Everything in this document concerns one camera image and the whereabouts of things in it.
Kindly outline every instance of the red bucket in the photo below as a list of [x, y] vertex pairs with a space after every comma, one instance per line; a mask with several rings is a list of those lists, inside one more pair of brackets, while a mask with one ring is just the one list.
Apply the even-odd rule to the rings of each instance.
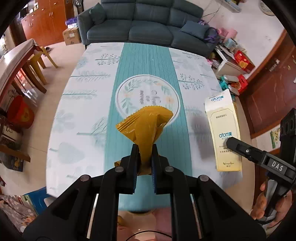
[[7, 111], [9, 122], [26, 129], [33, 124], [34, 117], [34, 112], [24, 102], [21, 95], [14, 98]]

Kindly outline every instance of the cardboard box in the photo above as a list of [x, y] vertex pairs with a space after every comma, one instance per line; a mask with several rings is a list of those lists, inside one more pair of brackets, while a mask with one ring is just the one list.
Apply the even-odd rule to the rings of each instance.
[[205, 110], [214, 143], [217, 171], [240, 171], [242, 157], [226, 146], [226, 140], [229, 137], [240, 140], [236, 106], [232, 102], [229, 89], [216, 96], [206, 98]]
[[255, 65], [248, 58], [248, 56], [240, 50], [238, 50], [234, 54], [234, 58], [235, 58], [235, 61], [237, 62], [237, 64], [239, 65], [239, 67], [241, 67], [242, 70], [246, 71], [247, 73], [251, 73], [253, 68], [255, 68]]
[[79, 28], [67, 28], [63, 32], [63, 37], [66, 45], [81, 43]]
[[78, 27], [78, 23], [69, 24], [68, 28], [76, 28]]

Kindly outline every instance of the atomy logo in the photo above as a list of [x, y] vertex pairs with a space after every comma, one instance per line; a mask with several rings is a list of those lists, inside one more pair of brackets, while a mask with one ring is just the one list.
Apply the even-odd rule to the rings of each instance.
[[219, 134], [219, 137], [220, 137], [220, 138], [223, 138], [223, 137], [229, 137], [229, 136], [232, 136], [232, 132], [226, 132], [226, 133], [221, 133], [221, 134]]
[[223, 98], [224, 98], [224, 96], [222, 95], [222, 96], [219, 96], [219, 97], [212, 98], [211, 101], [220, 100], [220, 99], [223, 99]]

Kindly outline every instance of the sofa cushion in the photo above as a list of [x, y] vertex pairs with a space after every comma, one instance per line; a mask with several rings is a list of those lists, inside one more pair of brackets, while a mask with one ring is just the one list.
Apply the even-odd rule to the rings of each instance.
[[172, 7], [198, 18], [201, 18], [203, 15], [203, 9], [201, 7], [186, 0], [174, 0]]
[[203, 9], [185, 0], [175, 0], [170, 9], [168, 25], [182, 28], [190, 20], [198, 22], [203, 14]]
[[173, 35], [173, 41], [171, 43], [173, 48], [196, 53], [204, 57], [209, 55], [209, 47], [203, 41], [181, 32], [180, 28], [174, 26], [167, 26], [167, 28]]
[[107, 19], [132, 20], [135, 12], [135, 0], [102, 0]]
[[190, 34], [200, 40], [205, 39], [205, 33], [209, 29], [209, 25], [201, 25], [196, 22], [187, 21], [185, 25], [180, 29], [181, 32]]
[[171, 7], [173, 0], [136, 0], [136, 3], [145, 3], [155, 6]]
[[171, 8], [170, 16], [168, 20], [168, 25], [182, 28], [187, 21], [198, 22], [200, 18], [190, 15], [188, 13], [182, 12], [180, 10]]
[[170, 8], [168, 7], [136, 3], [133, 19], [166, 24], [169, 13]]
[[128, 39], [134, 42], [169, 45], [173, 36], [161, 23], [135, 20], [132, 22]]
[[87, 39], [92, 41], [126, 41], [131, 27], [131, 20], [106, 20], [91, 27], [87, 32]]
[[91, 19], [96, 25], [104, 22], [106, 18], [105, 10], [99, 3], [97, 3], [90, 9], [89, 15], [91, 16]]

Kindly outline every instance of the blue box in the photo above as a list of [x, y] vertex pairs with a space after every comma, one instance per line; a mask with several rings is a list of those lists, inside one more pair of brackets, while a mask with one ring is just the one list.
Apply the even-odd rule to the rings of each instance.
[[73, 24], [73, 23], [77, 23], [77, 17], [73, 17], [73, 18], [70, 18], [66, 21], [66, 26], [68, 26], [69, 24]]

